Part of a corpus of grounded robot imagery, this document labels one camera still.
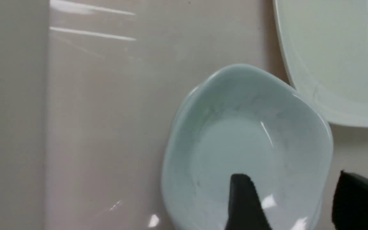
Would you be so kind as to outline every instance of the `countertop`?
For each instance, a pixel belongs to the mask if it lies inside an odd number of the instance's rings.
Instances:
[[[288,81],[269,0],[50,2],[47,230],[171,230],[162,157],[181,100],[247,63]],[[368,176],[368,128],[332,125],[317,229],[333,229],[342,169]]]

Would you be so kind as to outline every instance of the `black object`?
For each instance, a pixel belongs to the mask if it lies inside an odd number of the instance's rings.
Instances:
[[[340,173],[333,198],[332,221],[337,230],[368,229],[368,179]]]
[[[225,230],[271,230],[249,176],[233,174]]]

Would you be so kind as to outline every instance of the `bowl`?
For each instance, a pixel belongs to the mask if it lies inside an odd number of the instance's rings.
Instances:
[[[162,196],[178,230],[224,229],[230,177],[244,173],[272,229],[313,229],[332,156],[328,123],[298,92],[256,67],[231,65],[178,109]]]

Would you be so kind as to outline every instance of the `bowl rim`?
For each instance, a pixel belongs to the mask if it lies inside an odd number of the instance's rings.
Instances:
[[[165,148],[165,155],[164,155],[164,159],[163,159],[163,165],[162,165],[162,175],[161,175],[161,193],[162,193],[162,199],[163,202],[165,204],[165,209],[169,215],[169,217],[172,219],[173,224],[175,225],[175,227],[178,227],[180,230],[190,230],[188,229],[188,225],[187,225],[187,221],[184,221],[181,215],[177,215],[176,213],[174,213],[174,211],[172,211],[172,207],[173,205],[169,202],[166,202],[166,193],[168,188],[166,188],[166,175],[167,175],[167,164],[170,161],[173,153],[172,153],[172,147],[175,146],[176,141],[177,141],[177,134],[178,131],[183,127],[184,121],[188,115],[188,113],[191,111],[190,108],[193,107],[194,103],[198,101],[198,99],[200,98],[200,96],[202,95],[202,92],[206,90],[206,88],[209,86],[209,83],[212,81],[215,81],[218,78],[222,78],[223,76],[225,76],[227,73],[230,73],[234,70],[247,70],[251,73],[256,73],[256,74],[260,74],[262,76],[268,77],[273,83],[278,84],[279,86],[283,87],[284,89],[286,89],[288,92],[292,93],[295,97],[297,97],[299,100],[301,100],[304,104],[306,104],[309,108],[311,108],[315,114],[319,117],[320,121],[322,122],[322,126],[326,129],[327,131],[327,138],[329,140],[330,143],[330,149],[329,152],[330,153],[330,159],[329,159],[329,163],[328,163],[328,169],[327,171],[330,171],[330,167],[331,167],[331,163],[332,163],[332,159],[333,159],[333,136],[332,136],[332,131],[330,128],[329,123],[326,121],[325,118],[323,118],[323,116],[320,114],[320,112],[318,111],[318,109],[316,109],[311,102],[309,102],[308,100],[306,100],[304,97],[301,96],[301,94],[299,92],[297,92],[295,89],[292,88],[292,86],[288,85],[287,83],[285,83],[283,80],[280,80],[279,78],[275,77],[274,75],[258,68],[255,66],[252,66],[250,64],[232,64],[232,65],[228,65],[226,67],[223,67],[221,69],[219,69],[218,71],[216,71],[215,73],[213,73],[210,77],[208,77],[203,83],[200,83],[200,85],[196,86],[193,90],[190,91],[190,93],[188,93],[188,95],[184,98],[184,100],[182,101],[180,107],[177,110],[177,113],[175,114],[174,120],[172,122],[172,127],[170,130],[170,135],[169,135],[169,139],[168,139],[168,143],[167,146]],[[324,193],[324,189],[326,186],[326,180],[323,182],[322,187],[322,193]],[[319,198],[318,201],[318,205],[321,204],[322,202],[322,196]],[[313,225],[315,223],[308,223],[309,227],[314,227]]]

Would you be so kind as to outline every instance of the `white plate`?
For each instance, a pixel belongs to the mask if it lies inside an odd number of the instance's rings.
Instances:
[[[368,127],[368,1],[274,0],[291,84],[329,122]]]
[[[163,165],[165,206],[179,230],[223,229],[229,179],[245,173],[273,229],[313,229],[332,153],[329,125],[295,90],[231,65],[178,110]]]

